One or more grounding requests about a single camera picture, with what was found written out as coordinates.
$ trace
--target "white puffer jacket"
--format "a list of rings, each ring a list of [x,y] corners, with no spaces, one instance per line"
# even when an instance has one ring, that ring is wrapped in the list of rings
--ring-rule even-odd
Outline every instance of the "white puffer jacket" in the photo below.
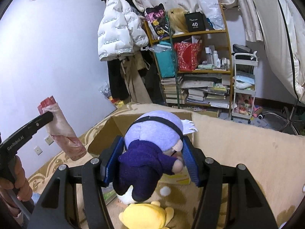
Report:
[[[141,19],[125,0],[106,0],[106,9],[98,30],[98,52],[101,61],[132,56],[148,45]]]

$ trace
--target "red gift bag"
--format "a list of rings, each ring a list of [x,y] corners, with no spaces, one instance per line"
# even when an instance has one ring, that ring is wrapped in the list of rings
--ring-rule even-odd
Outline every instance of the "red gift bag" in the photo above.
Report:
[[[179,71],[193,71],[199,65],[202,43],[175,43]]]

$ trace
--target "black box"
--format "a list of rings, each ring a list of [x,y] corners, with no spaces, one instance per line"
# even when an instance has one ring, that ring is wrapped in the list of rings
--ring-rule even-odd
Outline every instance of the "black box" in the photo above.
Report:
[[[200,12],[185,14],[189,32],[205,31],[203,15]]]

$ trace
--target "purple plush doll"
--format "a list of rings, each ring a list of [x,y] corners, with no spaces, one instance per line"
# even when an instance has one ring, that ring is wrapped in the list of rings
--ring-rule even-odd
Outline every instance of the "purple plush doll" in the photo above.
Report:
[[[182,134],[197,131],[193,122],[182,121],[170,112],[153,111],[139,119],[147,116],[161,117],[172,122],[180,135],[158,121],[138,122],[129,128],[124,138],[126,152],[118,159],[118,171],[113,181],[119,196],[129,196],[125,202],[126,197],[121,199],[125,204],[146,201],[164,173],[173,175],[182,170],[182,161],[172,155],[182,150]]]

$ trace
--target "bottle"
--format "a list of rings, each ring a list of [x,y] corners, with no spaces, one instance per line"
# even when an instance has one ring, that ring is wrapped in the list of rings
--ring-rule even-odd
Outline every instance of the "bottle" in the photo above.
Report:
[[[212,57],[212,54],[211,54],[211,49],[209,47],[206,47],[205,48],[205,53],[206,53],[206,61],[207,61],[207,64],[213,64],[213,57]]]
[[[222,68],[227,68],[227,58],[222,58]]]
[[[217,59],[217,65],[216,65],[217,68],[221,68],[222,67],[222,64],[221,64],[221,61],[220,59]]]
[[[213,52],[215,51],[215,46],[213,46],[213,45],[209,45],[209,48],[210,48],[210,53],[211,53],[211,56],[212,56],[212,64],[214,65],[214,66],[216,66],[216,62],[214,62],[214,58],[213,58]]]
[[[217,60],[218,60],[217,51],[214,51],[214,52],[213,52],[213,60],[214,60],[214,66],[217,66]]]

